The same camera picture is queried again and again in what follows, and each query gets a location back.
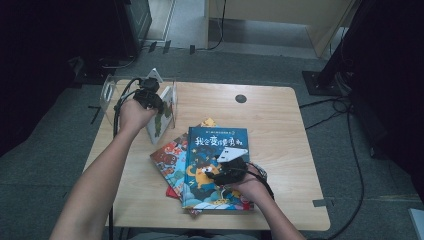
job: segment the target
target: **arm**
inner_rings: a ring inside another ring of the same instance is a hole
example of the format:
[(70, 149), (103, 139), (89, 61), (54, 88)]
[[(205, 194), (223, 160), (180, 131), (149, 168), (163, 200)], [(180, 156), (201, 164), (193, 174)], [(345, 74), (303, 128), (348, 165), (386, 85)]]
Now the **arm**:
[(155, 113), (135, 100), (122, 105), (119, 132), (74, 185), (50, 239), (101, 239), (131, 143)]
[[(259, 174), (249, 165), (249, 171)], [(271, 229), (274, 239), (305, 239), (284, 215), (277, 203), (271, 198), (265, 186), (251, 174), (246, 174), (245, 179), (232, 187), (253, 201), (261, 210)]]

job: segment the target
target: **floor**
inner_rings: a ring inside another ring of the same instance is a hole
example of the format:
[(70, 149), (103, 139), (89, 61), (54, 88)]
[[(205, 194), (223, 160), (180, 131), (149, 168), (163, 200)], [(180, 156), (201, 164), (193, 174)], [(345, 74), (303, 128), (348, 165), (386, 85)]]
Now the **floor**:
[[(200, 0), (149, 0), (152, 26), (146, 44), (157, 42), (163, 46), (171, 41), (171, 47), (189, 49), (211, 48), (221, 36), (221, 20), (209, 22), (209, 39), (206, 46), (204, 1)], [(214, 51), (278, 55), (317, 59), (304, 25), (257, 21), (224, 20), (224, 36)], [(331, 46), (321, 56), (329, 59), (347, 29), (341, 28)]]

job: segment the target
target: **hand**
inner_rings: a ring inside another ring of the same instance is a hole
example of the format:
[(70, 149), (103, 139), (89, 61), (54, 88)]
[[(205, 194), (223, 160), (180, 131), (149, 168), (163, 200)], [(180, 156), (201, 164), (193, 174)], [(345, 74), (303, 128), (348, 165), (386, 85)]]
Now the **hand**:
[[(258, 170), (250, 164), (247, 164), (248, 171), (260, 176)], [(258, 203), (264, 197), (271, 198), (266, 187), (252, 174), (246, 173), (244, 179), (238, 183), (230, 185), (231, 188), (238, 190), (243, 196), (249, 200)]]
[(119, 132), (127, 132), (135, 137), (156, 113), (157, 109), (144, 109), (134, 99), (126, 100), (121, 106)]

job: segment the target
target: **book cover illustration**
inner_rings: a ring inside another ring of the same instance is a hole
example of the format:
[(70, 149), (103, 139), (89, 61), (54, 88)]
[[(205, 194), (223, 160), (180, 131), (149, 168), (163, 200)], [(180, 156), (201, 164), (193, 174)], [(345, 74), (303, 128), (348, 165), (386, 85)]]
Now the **book cover illustration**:
[(160, 95), (160, 98), (163, 101), (163, 113), (156, 114), (156, 116), (154, 116), (146, 125), (147, 133), (149, 134), (153, 145), (156, 145), (172, 120), (172, 102), (174, 95), (175, 92), (170, 86), (167, 86), (165, 90), (163, 90)]
[[(198, 126), (216, 127), (217, 125), (212, 118), (208, 118)], [(184, 133), (150, 155), (156, 167), (180, 199), (186, 168), (187, 135), (187, 132)]]
[[(251, 210), (253, 203), (238, 191), (217, 186), (205, 172), (219, 173), (217, 158), (226, 147), (249, 149), (245, 128), (190, 127), (187, 140), (187, 161), (183, 185), (183, 208)], [(242, 155), (250, 162), (249, 152)]]

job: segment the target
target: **blue book cover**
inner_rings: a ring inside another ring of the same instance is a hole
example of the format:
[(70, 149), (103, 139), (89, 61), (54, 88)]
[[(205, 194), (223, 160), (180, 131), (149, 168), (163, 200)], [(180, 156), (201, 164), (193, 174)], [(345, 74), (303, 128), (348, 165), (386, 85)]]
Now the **blue book cover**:
[[(249, 149), (247, 129), (190, 127), (187, 142), (183, 208), (251, 210), (251, 201), (227, 186), (217, 186), (205, 174), (219, 173), (217, 158), (224, 148)], [(248, 151), (241, 157), (245, 162), (250, 162)]]

